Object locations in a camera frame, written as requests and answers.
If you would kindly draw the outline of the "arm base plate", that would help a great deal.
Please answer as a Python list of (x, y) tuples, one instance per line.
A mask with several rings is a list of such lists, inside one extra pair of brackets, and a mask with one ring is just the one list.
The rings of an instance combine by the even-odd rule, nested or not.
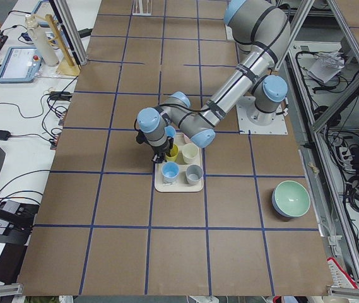
[(236, 104), (238, 128), (241, 134), (287, 135), (281, 104), (276, 112), (263, 113), (255, 107), (254, 97), (241, 97)]

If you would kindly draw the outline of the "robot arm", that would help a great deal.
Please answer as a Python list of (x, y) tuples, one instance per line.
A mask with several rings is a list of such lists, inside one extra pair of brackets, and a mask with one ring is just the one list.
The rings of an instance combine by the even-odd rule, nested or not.
[(153, 150), (152, 161), (163, 163), (174, 140), (165, 128), (175, 124), (196, 146), (207, 147), (215, 138), (214, 128), (246, 92), (263, 92), (272, 101), (281, 97), (263, 87), (260, 79), (286, 52), (290, 24), (286, 14), (267, 1), (231, 1), (224, 15), (225, 25), (239, 47), (249, 45), (250, 52), (234, 73), (200, 110), (192, 110), (187, 96), (175, 92), (162, 104), (142, 109), (137, 116), (139, 144)]

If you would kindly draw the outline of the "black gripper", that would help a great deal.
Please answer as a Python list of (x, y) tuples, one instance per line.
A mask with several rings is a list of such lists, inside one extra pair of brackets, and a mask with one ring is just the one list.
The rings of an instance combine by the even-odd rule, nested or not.
[(138, 131), (138, 135), (136, 136), (136, 141), (138, 144), (146, 143), (147, 145), (151, 146), (154, 155), (152, 158), (152, 161), (154, 163), (163, 163), (166, 162), (165, 154), (167, 157), (171, 157), (171, 148), (174, 144), (174, 139), (165, 137), (165, 140), (163, 140), (163, 143), (159, 146), (153, 146), (146, 138), (145, 134), (142, 132), (142, 130)]

